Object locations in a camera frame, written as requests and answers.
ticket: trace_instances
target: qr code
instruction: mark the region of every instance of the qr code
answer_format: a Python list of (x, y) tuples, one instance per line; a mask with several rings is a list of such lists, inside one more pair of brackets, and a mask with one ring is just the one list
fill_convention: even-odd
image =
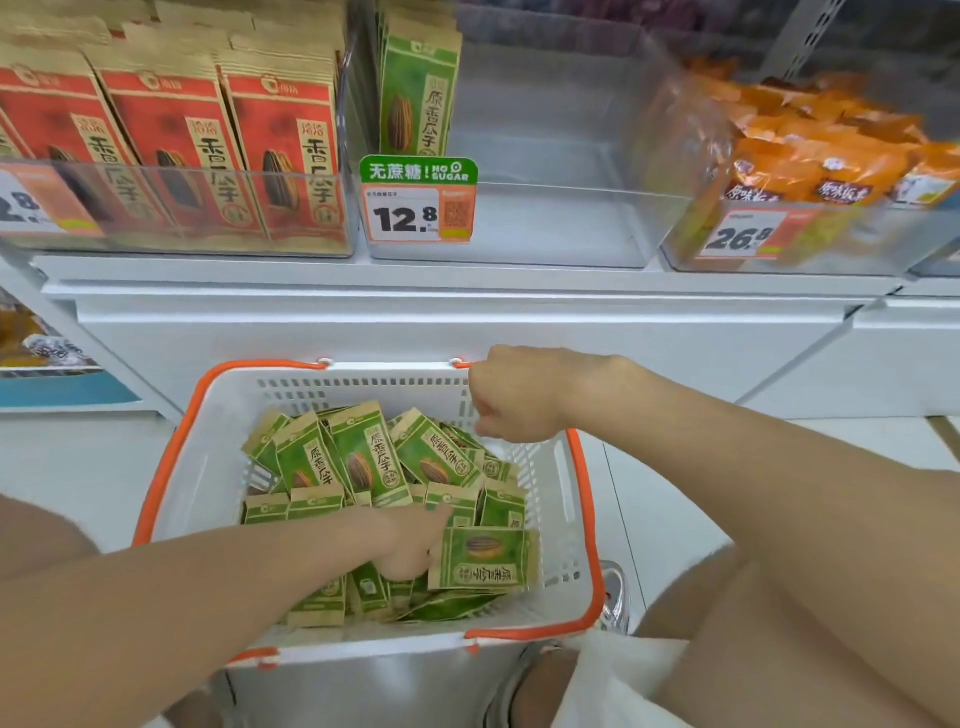
[(470, 222), (470, 203), (444, 205), (444, 227), (465, 228)]

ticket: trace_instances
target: white plastic basket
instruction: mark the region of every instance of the white plastic basket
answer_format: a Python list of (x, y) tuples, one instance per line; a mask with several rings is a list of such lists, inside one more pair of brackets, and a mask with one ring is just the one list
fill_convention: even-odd
[[(416, 406), (429, 416), (472, 429), (477, 416), (467, 366), (272, 360), (222, 364), (198, 383), (160, 460), (134, 545), (238, 522), (247, 487), (258, 477), (240, 447), (268, 407), (297, 415), (380, 400), (387, 418)], [(587, 465), (577, 433), (571, 430), (536, 445), (491, 445), (518, 463), (520, 486), (529, 491), (528, 524), (540, 530), (539, 589), (503, 599), (489, 614), (467, 621), (361, 623), (343, 629), (275, 626), (230, 666), (433, 652), (589, 629), (600, 617), (604, 587)]]

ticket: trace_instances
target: hand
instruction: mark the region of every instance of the hand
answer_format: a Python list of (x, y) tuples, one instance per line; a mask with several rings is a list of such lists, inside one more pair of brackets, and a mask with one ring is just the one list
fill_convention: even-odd
[(568, 349), (493, 347), (470, 368), (477, 434), (539, 443), (576, 426), (574, 406), (589, 397), (591, 383), (612, 360)]
[(427, 553), (443, 536), (446, 522), (453, 515), (453, 506), (438, 504), (428, 511), (424, 505), (399, 508), (377, 508), (383, 517), (389, 550), (373, 560), (373, 565), (391, 581), (415, 579), (430, 568)]

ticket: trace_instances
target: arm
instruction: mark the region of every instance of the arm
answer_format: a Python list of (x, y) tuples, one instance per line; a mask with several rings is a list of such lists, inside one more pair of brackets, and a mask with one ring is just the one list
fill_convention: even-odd
[(576, 427), (700, 506), (842, 642), (960, 726), (960, 476), (919, 471), (716, 400), (620, 357), (496, 347), (478, 431)]
[(350, 508), (206, 531), (0, 582), (0, 681), (10, 725), (142, 725), (300, 599), (374, 561), (428, 564), (449, 510)]

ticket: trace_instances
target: green sign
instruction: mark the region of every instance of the green sign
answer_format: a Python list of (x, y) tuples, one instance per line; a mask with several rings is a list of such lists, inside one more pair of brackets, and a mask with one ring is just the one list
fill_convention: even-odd
[(368, 155), (360, 160), (363, 184), (477, 184), (476, 162), (460, 157)]

